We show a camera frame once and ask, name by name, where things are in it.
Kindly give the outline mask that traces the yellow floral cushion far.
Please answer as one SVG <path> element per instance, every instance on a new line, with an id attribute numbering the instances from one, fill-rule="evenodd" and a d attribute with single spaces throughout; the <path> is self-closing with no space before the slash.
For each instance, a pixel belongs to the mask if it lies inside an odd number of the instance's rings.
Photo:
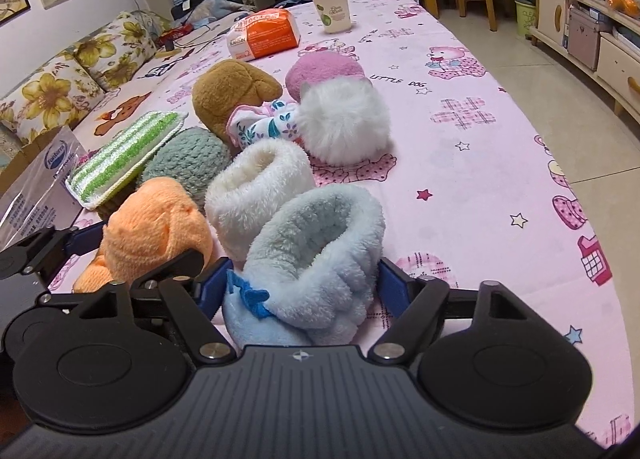
<path id="1" fill-rule="evenodd" d="M 130 81 L 155 53 L 149 31 L 134 14 L 127 12 L 81 40 L 74 49 L 76 60 L 104 91 Z"/>

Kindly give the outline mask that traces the pink plush ball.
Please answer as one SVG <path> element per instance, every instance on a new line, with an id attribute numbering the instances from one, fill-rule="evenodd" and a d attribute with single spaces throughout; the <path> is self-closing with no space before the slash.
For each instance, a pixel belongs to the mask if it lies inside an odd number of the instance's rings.
<path id="1" fill-rule="evenodd" d="M 333 51 L 304 54 L 285 76 L 285 86 L 294 101 L 299 102 L 305 84 L 314 86 L 338 77 L 365 79 L 366 74 L 357 60 Z"/>

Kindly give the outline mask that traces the sofa with cartoon cover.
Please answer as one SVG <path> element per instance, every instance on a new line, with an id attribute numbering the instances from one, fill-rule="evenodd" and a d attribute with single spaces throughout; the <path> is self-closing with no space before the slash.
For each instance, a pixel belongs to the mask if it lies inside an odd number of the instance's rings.
<path id="1" fill-rule="evenodd" d="M 147 112 L 183 112 L 183 127 L 198 127 L 192 88 L 201 75 L 229 57 L 226 35 L 247 12 L 235 12 L 195 29 L 176 41 L 177 52 L 163 51 L 145 63 L 132 79 L 106 93 L 81 120 L 74 135 L 88 152 L 101 148 Z"/>

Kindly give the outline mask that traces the white paper cup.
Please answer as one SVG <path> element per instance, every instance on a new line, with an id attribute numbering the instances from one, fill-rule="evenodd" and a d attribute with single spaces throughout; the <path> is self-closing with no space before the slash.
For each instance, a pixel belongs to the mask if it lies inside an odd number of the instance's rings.
<path id="1" fill-rule="evenodd" d="M 349 0 L 311 0 L 327 34 L 339 34 L 352 28 Z"/>

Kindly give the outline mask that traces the cardboard box with plastic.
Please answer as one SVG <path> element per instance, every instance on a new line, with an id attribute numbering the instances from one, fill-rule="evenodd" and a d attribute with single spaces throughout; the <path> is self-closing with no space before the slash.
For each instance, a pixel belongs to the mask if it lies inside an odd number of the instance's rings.
<path id="1" fill-rule="evenodd" d="M 82 210 L 65 181 L 82 157 L 82 147 L 69 127 L 38 135 L 1 172 L 1 247 L 44 227 L 58 230 L 74 223 Z"/>

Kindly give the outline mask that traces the brown plush toy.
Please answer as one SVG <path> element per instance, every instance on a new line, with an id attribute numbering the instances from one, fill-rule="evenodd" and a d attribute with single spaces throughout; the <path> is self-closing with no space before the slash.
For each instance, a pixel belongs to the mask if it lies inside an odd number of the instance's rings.
<path id="1" fill-rule="evenodd" d="M 192 88 L 192 105 L 201 123 L 225 143 L 228 120 L 240 105 L 260 106 L 283 94 L 281 84 L 267 72 L 239 60 L 221 60 Z"/>

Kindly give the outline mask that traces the white fluffy pompom toy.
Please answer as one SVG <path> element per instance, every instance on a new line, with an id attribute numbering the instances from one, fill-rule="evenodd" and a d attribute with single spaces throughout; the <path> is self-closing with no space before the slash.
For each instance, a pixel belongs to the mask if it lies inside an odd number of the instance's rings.
<path id="1" fill-rule="evenodd" d="M 390 145 L 390 112 L 367 79 L 304 84 L 296 122 L 306 152 L 330 166 L 358 164 Z"/>

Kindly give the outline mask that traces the white floral fabric item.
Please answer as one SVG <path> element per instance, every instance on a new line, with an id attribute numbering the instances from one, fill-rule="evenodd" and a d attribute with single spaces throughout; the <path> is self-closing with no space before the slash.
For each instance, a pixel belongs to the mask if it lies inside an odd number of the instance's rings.
<path id="1" fill-rule="evenodd" d="M 260 106 L 239 105 L 226 124 L 226 134 L 232 145 L 241 150 L 269 138 L 297 142 L 298 104 L 281 100 Z"/>

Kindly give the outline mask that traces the orange white tissue pack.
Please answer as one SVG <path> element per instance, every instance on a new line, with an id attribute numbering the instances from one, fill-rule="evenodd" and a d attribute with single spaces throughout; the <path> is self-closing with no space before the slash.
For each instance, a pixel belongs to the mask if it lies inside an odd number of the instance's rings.
<path id="1" fill-rule="evenodd" d="M 249 62 L 299 46 L 294 16 L 283 8 L 268 8 L 244 17 L 227 34 L 232 58 Z"/>

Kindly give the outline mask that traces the grey-green knitted item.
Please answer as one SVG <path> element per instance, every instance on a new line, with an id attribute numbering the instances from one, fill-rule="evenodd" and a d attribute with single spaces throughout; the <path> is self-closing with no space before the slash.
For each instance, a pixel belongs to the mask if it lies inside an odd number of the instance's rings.
<path id="1" fill-rule="evenodd" d="M 214 133 L 202 128 L 186 129 L 160 147 L 145 164 L 137 187 L 150 179 L 174 179 L 203 211 L 208 185 L 229 167 L 231 160 L 228 146 Z"/>

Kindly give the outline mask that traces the pink cartoon tablecloth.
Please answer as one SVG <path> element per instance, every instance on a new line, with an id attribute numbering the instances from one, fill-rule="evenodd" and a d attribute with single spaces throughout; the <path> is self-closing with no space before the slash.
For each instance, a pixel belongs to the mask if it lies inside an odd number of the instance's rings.
<path id="1" fill-rule="evenodd" d="M 511 96 L 413 0 L 349 0 L 352 28 L 327 34 L 311 2 L 284 8 L 299 46 L 250 64 L 282 86 L 304 54 L 360 63 L 390 112 L 390 145 L 337 167 L 307 154 L 316 187 L 357 185 L 383 208 L 382 257 L 454 288 L 505 283 L 593 370 L 580 427 L 598 444 L 627 437 L 639 408 L 613 274 L 547 144 Z M 392 315 L 375 299 L 352 342 L 369 345 Z"/>

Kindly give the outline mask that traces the green waste bin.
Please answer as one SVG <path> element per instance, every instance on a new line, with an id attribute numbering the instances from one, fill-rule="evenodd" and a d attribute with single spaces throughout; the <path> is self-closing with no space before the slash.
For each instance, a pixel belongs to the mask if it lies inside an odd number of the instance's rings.
<path id="1" fill-rule="evenodd" d="M 523 38 L 529 38 L 529 28 L 536 26 L 537 23 L 536 6 L 527 0 L 515 0 L 515 8 L 518 35 Z"/>

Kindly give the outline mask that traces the white fluffy slipper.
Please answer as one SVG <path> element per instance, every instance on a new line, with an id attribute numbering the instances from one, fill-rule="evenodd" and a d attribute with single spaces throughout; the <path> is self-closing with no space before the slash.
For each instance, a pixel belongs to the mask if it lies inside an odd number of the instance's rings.
<path id="1" fill-rule="evenodd" d="M 260 141 L 239 153 L 209 184 L 206 219 L 228 257 L 243 262 L 274 213 L 314 187 L 314 175 L 302 147 L 280 138 Z"/>

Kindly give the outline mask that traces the orange plush toy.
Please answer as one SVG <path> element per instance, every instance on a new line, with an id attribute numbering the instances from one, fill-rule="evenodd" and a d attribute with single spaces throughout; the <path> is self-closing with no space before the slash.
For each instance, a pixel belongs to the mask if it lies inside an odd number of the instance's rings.
<path id="1" fill-rule="evenodd" d="M 150 179 L 110 216 L 99 250 L 73 291 L 94 292 L 112 280 L 133 283 L 186 250 L 201 253 L 205 264 L 218 257 L 205 216 L 180 183 L 167 176 Z"/>

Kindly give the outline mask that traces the yellow floral cushion near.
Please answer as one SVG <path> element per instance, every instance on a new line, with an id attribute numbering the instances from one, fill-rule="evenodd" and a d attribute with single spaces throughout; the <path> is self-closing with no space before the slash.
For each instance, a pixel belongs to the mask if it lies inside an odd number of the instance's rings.
<path id="1" fill-rule="evenodd" d="M 60 54 L 2 98 L 1 123 L 28 145 L 44 132 L 77 126 L 104 95 L 75 57 Z"/>

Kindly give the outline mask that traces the cream sideboard cabinet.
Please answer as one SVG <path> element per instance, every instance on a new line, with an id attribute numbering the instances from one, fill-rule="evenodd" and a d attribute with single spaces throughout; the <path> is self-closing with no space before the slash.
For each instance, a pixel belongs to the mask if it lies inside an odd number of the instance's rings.
<path id="1" fill-rule="evenodd" d="M 548 46 L 601 86 L 616 115 L 638 119 L 638 20 L 603 0 L 536 0 L 536 12 L 533 45 Z"/>

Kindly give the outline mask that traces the light blue fluffy slipper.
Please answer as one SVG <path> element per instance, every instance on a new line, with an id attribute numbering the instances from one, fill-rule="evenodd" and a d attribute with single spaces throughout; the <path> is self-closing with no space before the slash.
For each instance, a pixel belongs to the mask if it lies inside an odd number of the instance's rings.
<path id="1" fill-rule="evenodd" d="M 374 300 L 385 219 L 357 185 L 332 184 L 283 205 L 229 271 L 222 303 L 237 347 L 352 342 Z"/>

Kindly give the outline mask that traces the yellow floral cushion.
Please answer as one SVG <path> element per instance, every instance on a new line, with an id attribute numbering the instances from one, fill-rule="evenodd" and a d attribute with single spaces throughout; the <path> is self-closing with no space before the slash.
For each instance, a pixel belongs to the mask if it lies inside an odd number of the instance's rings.
<path id="1" fill-rule="evenodd" d="M 155 53 L 149 31 L 134 14 L 127 12 L 81 40 L 74 49 L 76 60 L 104 91 L 130 81 Z"/>
<path id="2" fill-rule="evenodd" d="M 60 54 L 2 98 L 1 123 L 28 145 L 44 132 L 77 126 L 104 95 L 75 57 Z"/>

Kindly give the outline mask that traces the green white striped cloth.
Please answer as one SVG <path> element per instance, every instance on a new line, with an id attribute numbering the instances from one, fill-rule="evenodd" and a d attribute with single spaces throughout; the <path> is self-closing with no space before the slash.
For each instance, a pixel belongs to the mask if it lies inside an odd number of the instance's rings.
<path id="1" fill-rule="evenodd" d="M 67 191 L 96 210 L 128 184 L 146 161 L 183 127 L 185 112 L 148 112 L 67 176 Z"/>

